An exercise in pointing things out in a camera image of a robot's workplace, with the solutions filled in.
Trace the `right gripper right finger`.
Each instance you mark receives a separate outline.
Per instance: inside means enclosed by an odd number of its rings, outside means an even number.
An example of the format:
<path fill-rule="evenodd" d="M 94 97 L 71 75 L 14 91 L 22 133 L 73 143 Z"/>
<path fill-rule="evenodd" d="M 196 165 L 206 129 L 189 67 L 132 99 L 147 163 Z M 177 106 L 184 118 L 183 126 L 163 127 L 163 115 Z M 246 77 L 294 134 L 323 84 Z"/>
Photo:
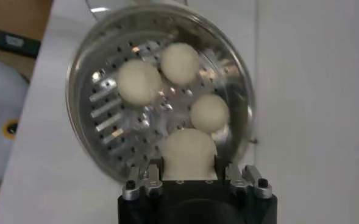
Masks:
<path fill-rule="evenodd" d="M 229 182 L 233 194 L 238 191 L 247 192 L 252 188 L 257 198 L 270 199 L 272 197 L 272 186 L 254 165 L 245 165 L 240 170 L 236 164 L 215 155 L 214 169 L 219 181 Z"/>

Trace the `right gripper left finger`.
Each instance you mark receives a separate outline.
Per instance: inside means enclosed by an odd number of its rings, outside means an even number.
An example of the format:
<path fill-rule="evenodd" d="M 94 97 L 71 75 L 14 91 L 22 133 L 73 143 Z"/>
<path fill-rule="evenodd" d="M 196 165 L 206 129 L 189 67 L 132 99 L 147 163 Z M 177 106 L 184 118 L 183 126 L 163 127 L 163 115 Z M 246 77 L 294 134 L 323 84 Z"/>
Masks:
<path fill-rule="evenodd" d="M 125 185 L 122 188 L 123 200 L 137 200 L 141 196 L 141 191 L 149 197 L 159 197 L 163 191 L 163 181 L 161 175 L 163 173 L 164 160 L 160 158 L 152 158 L 144 172 L 139 166 L 130 168 L 130 174 Z"/>

